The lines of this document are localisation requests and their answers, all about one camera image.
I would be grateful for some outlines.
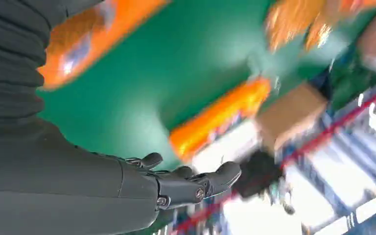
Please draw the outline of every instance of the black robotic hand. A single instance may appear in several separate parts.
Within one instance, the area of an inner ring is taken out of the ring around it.
[[[126,161],[155,177],[158,183],[157,206],[163,210],[200,203],[205,198],[223,193],[241,175],[240,166],[233,162],[223,164],[216,172],[199,175],[193,175],[192,169],[187,166],[174,172],[151,171],[162,160],[160,154],[151,153],[143,159],[132,158]]]

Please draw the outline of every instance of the green panel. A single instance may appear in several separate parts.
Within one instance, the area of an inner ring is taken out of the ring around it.
[[[302,38],[270,54],[262,22],[271,2],[176,0],[78,80],[41,92],[42,116],[88,150],[125,158],[157,151],[161,168],[174,167],[169,130],[246,79],[250,53],[263,74],[280,76],[284,93],[324,69],[375,13],[343,23],[309,54]]]

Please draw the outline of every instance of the orange sign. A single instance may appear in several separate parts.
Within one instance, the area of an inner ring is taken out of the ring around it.
[[[65,24],[72,25],[72,29],[66,29],[66,25],[55,28],[47,49],[47,63],[38,69],[45,78],[44,89],[56,89],[70,82],[165,4],[166,0],[105,0],[69,19]]]
[[[270,93],[270,81],[258,78],[234,88],[193,119],[177,127],[169,140],[184,162],[223,135],[230,126],[253,117]]]

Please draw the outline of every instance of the metal screw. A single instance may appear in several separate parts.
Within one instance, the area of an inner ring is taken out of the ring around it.
[[[197,190],[197,192],[195,193],[195,197],[198,199],[198,200],[202,200],[202,199],[204,199],[204,196],[205,196],[205,192],[204,192],[204,190],[202,189],[202,188],[199,188],[198,190]]]
[[[158,198],[158,200],[157,200],[156,203],[157,203],[159,206],[165,206],[165,205],[166,205],[166,202],[167,202],[167,199],[166,199],[166,198],[160,197],[160,198]]]

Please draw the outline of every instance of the red rail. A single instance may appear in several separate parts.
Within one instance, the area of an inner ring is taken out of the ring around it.
[[[304,156],[305,153],[308,153],[310,151],[313,151],[316,149],[319,145],[327,141],[332,135],[336,132],[336,130],[349,122],[353,121],[358,115],[360,115],[365,109],[367,109],[372,103],[376,102],[376,95],[373,96],[370,100],[364,102],[360,107],[355,108],[353,111],[351,111],[349,114],[341,118],[339,121],[335,122],[333,125],[328,127],[326,130],[324,130],[322,133],[320,133],[316,138],[309,141],[308,143],[304,144],[301,148],[297,149],[292,154],[288,155],[281,164],[281,169],[286,167],[288,164],[293,163],[297,160],[298,157]],[[219,208],[222,207],[222,205],[234,197],[237,196],[237,192],[233,191],[232,194],[229,196],[223,198],[221,201],[212,204],[208,206],[207,208],[203,209],[202,211],[199,211],[197,214],[192,216],[190,219],[187,219],[183,223],[181,223],[178,227],[175,228],[175,230],[172,232],[173,235],[176,235],[179,231],[186,231],[189,228],[195,226],[200,221],[206,220],[210,215],[214,212],[216,212]]]

